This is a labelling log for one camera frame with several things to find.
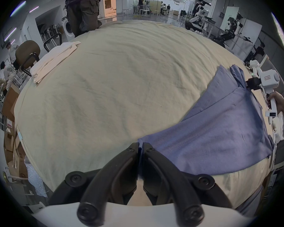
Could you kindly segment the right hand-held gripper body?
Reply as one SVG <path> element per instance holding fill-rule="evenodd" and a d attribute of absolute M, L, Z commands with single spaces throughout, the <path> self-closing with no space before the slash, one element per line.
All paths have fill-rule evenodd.
<path fill-rule="evenodd" d="M 250 90 L 261 90 L 266 100 L 265 116 L 272 125 L 273 118 L 277 117 L 276 100 L 268 97 L 279 86 L 280 77 L 276 70 L 262 71 L 257 60 L 246 62 L 246 67 L 251 71 L 251 78 L 246 81 L 246 87 Z"/>

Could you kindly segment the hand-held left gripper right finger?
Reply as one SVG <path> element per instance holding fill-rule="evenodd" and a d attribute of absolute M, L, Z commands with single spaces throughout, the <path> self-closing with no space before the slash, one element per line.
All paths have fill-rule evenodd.
<path fill-rule="evenodd" d="M 199 226 L 205 218 L 202 204 L 233 208 L 212 176 L 182 172 L 150 143 L 142 147 L 143 189 L 155 206 L 174 204 L 179 226 Z"/>

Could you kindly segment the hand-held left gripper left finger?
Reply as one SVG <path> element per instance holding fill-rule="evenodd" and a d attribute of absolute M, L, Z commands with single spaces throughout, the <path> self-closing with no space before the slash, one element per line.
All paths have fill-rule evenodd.
<path fill-rule="evenodd" d="M 139 143 L 110 160 L 103 168 L 73 171 L 49 199 L 49 206 L 79 202 L 76 214 L 81 223 L 90 227 L 104 224 L 107 202 L 127 205 L 137 188 Z"/>

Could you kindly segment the person's right hand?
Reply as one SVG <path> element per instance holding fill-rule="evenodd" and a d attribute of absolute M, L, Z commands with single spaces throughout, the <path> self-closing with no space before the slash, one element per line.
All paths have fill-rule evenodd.
<path fill-rule="evenodd" d="M 284 113 L 284 97 L 280 93 L 274 91 L 270 93 L 268 97 L 268 100 L 272 100 L 272 99 L 276 101 L 277 113 L 280 113 L 280 112 Z"/>

